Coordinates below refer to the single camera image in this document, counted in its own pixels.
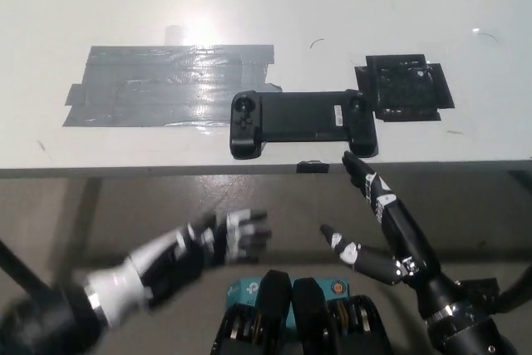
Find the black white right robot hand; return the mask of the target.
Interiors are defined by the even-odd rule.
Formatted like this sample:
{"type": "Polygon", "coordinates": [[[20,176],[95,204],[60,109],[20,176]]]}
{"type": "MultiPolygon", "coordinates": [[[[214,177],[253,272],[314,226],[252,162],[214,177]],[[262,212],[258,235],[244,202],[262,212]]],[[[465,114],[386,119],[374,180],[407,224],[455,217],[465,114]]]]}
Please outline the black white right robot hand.
{"type": "Polygon", "coordinates": [[[416,292],[425,321],[440,318],[443,310],[465,299],[441,264],[421,228],[386,181],[363,160],[346,151],[342,162],[370,205],[392,253],[345,238],[328,224],[320,226],[326,242],[351,270],[388,285],[407,284],[416,292]]]}

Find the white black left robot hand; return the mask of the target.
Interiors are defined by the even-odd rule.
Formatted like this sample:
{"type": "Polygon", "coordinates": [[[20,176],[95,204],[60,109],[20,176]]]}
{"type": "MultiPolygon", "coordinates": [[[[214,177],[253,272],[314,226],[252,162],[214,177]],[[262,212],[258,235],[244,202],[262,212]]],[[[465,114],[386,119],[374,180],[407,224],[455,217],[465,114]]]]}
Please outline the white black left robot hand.
{"type": "Polygon", "coordinates": [[[266,250],[271,229],[264,210],[207,214],[132,251],[117,266],[88,274],[86,296],[105,328],[116,328],[138,310],[153,310],[203,272],[251,263],[266,250]]]}

